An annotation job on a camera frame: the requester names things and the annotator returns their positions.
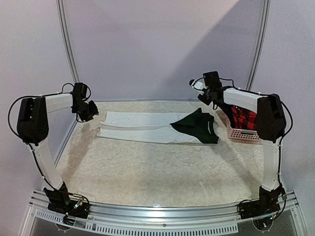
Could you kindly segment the white green raglan t-shirt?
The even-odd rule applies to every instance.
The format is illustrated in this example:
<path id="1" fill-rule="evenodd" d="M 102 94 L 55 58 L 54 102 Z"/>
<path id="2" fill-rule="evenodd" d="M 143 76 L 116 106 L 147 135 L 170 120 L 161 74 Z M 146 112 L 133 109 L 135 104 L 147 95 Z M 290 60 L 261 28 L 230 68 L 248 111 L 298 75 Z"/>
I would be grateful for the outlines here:
<path id="1" fill-rule="evenodd" d="M 192 113 L 107 112 L 97 136 L 157 144 L 217 144 L 214 117 L 198 108 Z"/>

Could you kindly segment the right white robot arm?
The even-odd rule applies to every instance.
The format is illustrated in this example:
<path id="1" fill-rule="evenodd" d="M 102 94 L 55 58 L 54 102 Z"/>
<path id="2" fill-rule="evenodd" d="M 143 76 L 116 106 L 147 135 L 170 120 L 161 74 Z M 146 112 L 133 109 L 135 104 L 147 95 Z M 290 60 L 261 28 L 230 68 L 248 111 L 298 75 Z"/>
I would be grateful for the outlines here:
<path id="1" fill-rule="evenodd" d="M 281 150 L 286 128 L 284 104 L 277 94 L 246 91 L 234 85 L 223 86 L 222 80 L 218 72 L 212 71 L 191 80 L 189 85 L 198 91 L 198 99 L 207 105 L 233 105 L 256 114 L 255 130 L 264 154 L 261 188 L 267 192 L 280 191 Z"/>

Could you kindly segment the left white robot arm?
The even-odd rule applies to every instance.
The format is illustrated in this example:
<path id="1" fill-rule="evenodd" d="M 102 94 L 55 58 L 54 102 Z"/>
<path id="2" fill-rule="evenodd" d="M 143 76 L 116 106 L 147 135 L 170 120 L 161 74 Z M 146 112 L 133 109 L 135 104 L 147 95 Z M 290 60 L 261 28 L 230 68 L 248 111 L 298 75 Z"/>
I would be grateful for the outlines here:
<path id="1" fill-rule="evenodd" d="M 48 115 L 70 108 L 77 122 L 88 122 L 99 114 L 96 104 L 89 99 L 91 94 L 86 84 L 75 83 L 70 92 L 26 95 L 13 102 L 13 105 L 21 102 L 14 134 L 29 146 L 42 178 L 56 191 L 61 191 L 65 183 L 55 167 L 48 147 Z"/>

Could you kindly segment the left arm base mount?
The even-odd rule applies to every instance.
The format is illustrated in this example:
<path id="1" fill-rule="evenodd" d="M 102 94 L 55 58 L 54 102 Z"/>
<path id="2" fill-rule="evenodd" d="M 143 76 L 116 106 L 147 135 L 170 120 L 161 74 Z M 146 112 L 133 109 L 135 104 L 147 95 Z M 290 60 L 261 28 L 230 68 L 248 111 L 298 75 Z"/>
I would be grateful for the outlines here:
<path id="1" fill-rule="evenodd" d="M 90 212 L 90 202 L 87 197 L 70 193 L 63 182 L 59 189 L 49 190 L 46 187 L 43 192 L 49 199 L 48 209 L 66 216 L 87 219 Z"/>

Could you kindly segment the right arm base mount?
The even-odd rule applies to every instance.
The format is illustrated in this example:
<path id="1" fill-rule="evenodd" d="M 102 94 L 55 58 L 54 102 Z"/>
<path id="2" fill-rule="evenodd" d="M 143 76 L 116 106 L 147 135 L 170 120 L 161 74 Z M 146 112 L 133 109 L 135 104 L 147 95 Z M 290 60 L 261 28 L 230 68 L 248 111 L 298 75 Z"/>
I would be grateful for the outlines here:
<path id="1" fill-rule="evenodd" d="M 278 198 L 285 194 L 282 185 L 274 190 L 267 191 L 262 186 L 259 188 L 258 200 L 243 200 L 237 205 L 237 212 L 241 219 L 253 218 L 262 216 L 272 212 L 280 212 L 280 205 Z"/>

